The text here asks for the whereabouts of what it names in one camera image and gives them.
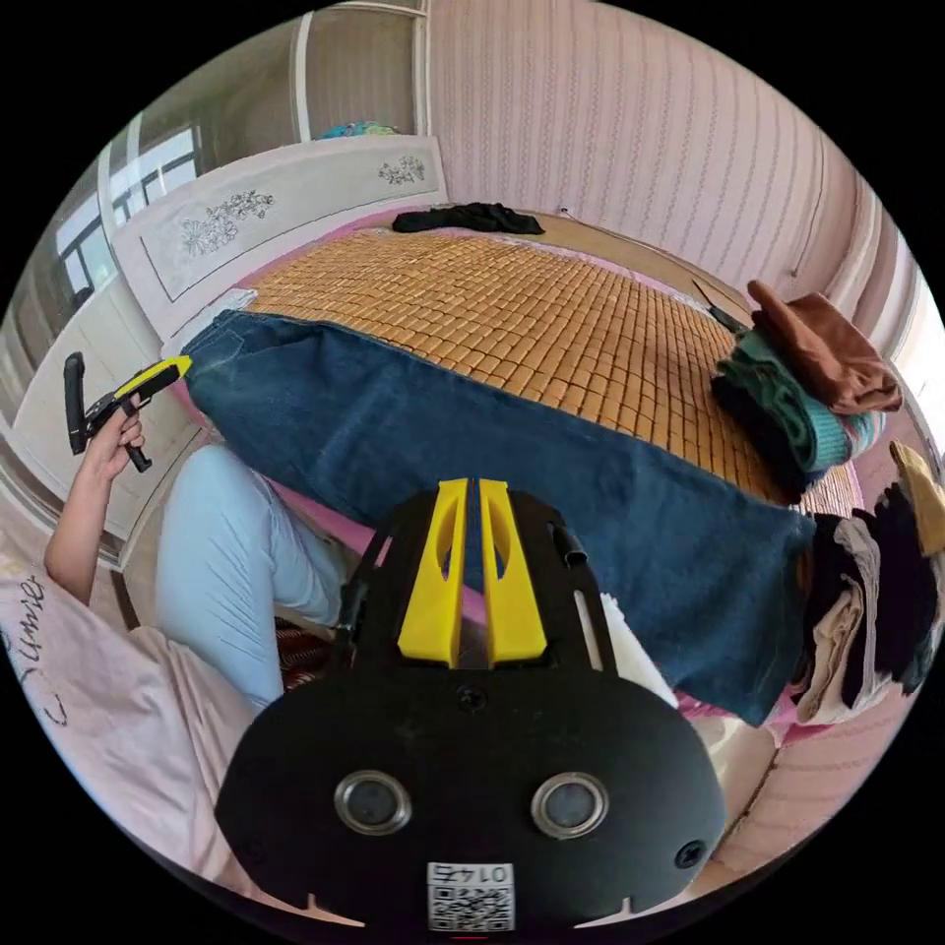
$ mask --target sticker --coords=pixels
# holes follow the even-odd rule
[[[437,932],[510,932],[515,928],[511,863],[427,863],[429,927]]]

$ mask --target hand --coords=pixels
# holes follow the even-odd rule
[[[140,400],[135,394],[131,403],[136,407]],[[128,465],[129,457],[125,447],[140,448],[144,445],[140,415],[135,412],[128,416],[124,410],[118,409],[86,448],[80,472],[96,482],[110,484]]]

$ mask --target white headboard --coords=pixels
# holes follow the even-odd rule
[[[114,252],[162,341],[285,253],[385,211],[446,203],[435,138],[290,145],[174,190],[115,234]]]

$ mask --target qr code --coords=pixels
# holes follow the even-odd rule
[[[514,928],[512,886],[430,886],[430,928],[508,932]]]

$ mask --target light blue pants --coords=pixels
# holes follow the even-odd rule
[[[275,604],[330,626],[344,579],[340,550],[224,446],[184,463],[164,508],[157,628],[258,709],[283,693]]]

